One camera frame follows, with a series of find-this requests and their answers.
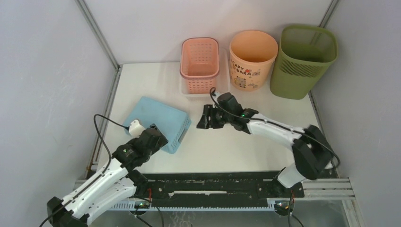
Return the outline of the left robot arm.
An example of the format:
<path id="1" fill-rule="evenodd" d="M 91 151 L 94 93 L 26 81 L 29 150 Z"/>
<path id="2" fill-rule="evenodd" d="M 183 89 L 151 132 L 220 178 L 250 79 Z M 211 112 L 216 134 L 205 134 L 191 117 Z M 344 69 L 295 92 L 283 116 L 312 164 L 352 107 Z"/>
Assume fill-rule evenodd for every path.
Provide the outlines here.
<path id="1" fill-rule="evenodd" d="M 53 227 L 87 227 L 109 208 L 129 197 L 143 197 L 148 179 L 137 168 L 168 143 L 155 124 L 129 126 L 131 140 L 117 147 L 106 164 L 77 189 L 47 202 Z"/>

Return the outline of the pink plastic basket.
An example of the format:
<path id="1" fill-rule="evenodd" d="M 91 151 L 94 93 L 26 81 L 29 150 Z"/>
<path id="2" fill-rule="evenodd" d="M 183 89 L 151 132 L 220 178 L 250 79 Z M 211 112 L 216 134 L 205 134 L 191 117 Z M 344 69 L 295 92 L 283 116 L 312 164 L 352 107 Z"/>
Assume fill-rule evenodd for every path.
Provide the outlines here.
<path id="1" fill-rule="evenodd" d="M 189 38 L 182 44 L 180 75 L 189 94 L 207 94 L 217 84 L 219 44 L 210 37 Z"/>

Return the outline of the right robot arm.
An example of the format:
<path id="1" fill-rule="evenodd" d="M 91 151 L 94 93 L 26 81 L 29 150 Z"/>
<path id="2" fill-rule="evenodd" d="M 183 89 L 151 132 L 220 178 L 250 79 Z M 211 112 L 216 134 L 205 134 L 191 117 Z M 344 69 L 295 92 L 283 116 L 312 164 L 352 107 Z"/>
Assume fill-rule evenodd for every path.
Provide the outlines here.
<path id="1" fill-rule="evenodd" d="M 292 152 L 294 163 L 283 168 L 274 178 L 276 195 L 285 197 L 295 184 L 316 180 L 333 159 L 340 163 L 317 126 L 294 127 L 272 120 L 257 110 L 242 108 L 231 93 L 220 93 L 214 87 L 210 89 L 209 96 L 213 104 L 204 105 L 198 129 L 220 129 L 230 124 L 237 131 L 264 136 Z"/>

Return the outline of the blue plastic basket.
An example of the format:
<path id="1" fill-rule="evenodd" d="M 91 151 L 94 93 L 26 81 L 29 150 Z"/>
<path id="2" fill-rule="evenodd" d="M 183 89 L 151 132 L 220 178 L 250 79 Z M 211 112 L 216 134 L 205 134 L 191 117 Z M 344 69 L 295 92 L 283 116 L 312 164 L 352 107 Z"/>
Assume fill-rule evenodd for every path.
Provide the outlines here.
<path id="1" fill-rule="evenodd" d="M 139 120 L 146 128 L 155 124 L 168 140 L 161 150 L 169 154 L 176 153 L 192 123 L 186 112 L 145 96 L 137 102 L 123 125 L 128 126 L 134 120 Z"/>

